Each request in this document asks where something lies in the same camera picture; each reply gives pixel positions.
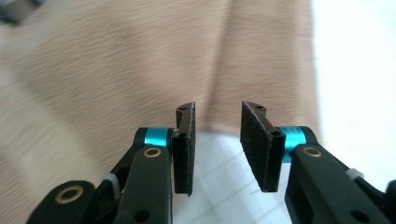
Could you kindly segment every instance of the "white surface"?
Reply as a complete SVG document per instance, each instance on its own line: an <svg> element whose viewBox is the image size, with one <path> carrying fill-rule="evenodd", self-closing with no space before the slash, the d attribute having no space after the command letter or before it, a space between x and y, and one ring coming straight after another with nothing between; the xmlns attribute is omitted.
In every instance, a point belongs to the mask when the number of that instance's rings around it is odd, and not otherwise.
<svg viewBox="0 0 396 224"><path fill-rule="evenodd" d="M396 2L313 9L322 144L385 190L396 179Z"/></svg>
<svg viewBox="0 0 396 224"><path fill-rule="evenodd" d="M278 193L263 194L239 138L197 135L193 194L177 196L174 223L290 223L283 202L289 165L282 167Z"/></svg>
<svg viewBox="0 0 396 224"><path fill-rule="evenodd" d="M384 190L396 179L396 2L314 0L323 142ZM174 223L290 223L279 193L260 192L238 136L197 136L194 193L178 197Z"/></svg>

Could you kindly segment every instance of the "black plastic bracket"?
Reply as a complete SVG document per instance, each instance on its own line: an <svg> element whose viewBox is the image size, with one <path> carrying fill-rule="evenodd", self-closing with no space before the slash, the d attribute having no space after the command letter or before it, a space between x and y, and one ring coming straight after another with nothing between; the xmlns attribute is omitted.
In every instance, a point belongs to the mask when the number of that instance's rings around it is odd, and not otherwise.
<svg viewBox="0 0 396 224"><path fill-rule="evenodd" d="M263 192L277 192L286 135L265 117L262 105L242 102L241 144Z"/></svg>

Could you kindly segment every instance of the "beige fabric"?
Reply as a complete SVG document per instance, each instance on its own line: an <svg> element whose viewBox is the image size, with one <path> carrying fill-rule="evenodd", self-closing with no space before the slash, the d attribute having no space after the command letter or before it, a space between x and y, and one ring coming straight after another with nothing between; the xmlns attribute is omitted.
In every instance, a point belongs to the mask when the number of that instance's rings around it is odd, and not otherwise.
<svg viewBox="0 0 396 224"><path fill-rule="evenodd" d="M141 126L238 133L242 100L318 130L310 8L300 1L48 1L0 27L1 223L54 187L97 185Z"/></svg>

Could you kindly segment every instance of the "cyan spacer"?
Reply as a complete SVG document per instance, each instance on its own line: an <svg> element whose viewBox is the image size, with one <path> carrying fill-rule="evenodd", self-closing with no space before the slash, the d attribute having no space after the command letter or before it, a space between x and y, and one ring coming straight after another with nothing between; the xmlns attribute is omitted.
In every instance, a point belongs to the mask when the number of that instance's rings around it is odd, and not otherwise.
<svg viewBox="0 0 396 224"><path fill-rule="evenodd" d="M291 162L290 153L300 144L306 143L303 130L299 126L278 127L286 135L285 156L283 162Z"/></svg>
<svg viewBox="0 0 396 224"><path fill-rule="evenodd" d="M169 128L148 128L145 136L145 146L166 147Z"/></svg>

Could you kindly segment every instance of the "screw hole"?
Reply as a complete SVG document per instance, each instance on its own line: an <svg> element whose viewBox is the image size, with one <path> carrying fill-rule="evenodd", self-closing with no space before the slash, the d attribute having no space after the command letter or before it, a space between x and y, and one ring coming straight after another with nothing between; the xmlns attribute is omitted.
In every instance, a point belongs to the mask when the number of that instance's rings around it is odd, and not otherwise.
<svg viewBox="0 0 396 224"><path fill-rule="evenodd" d="M149 220L149 211L148 210L140 210L134 214L134 220L136 222L145 222Z"/></svg>
<svg viewBox="0 0 396 224"><path fill-rule="evenodd" d="M68 187L58 193L55 201L56 203L71 203L78 199L82 195L83 191L84 189L79 185Z"/></svg>
<svg viewBox="0 0 396 224"><path fill-rule="evenodd" d="M350 215L352 215L359 222L362 222L362 223L369 223L370 222L370 218L366 214L361 212L361 211L356 211L356 210L351 211Z"/></svg>
<svg viewBox="0 0 396 224"><path fill-rule="evenodd" d="M147 158L154 158L154 157L158 157L159 155L161 155L161 151L156 147L152 147L152 148L146 149L143 154Z"/></svg>

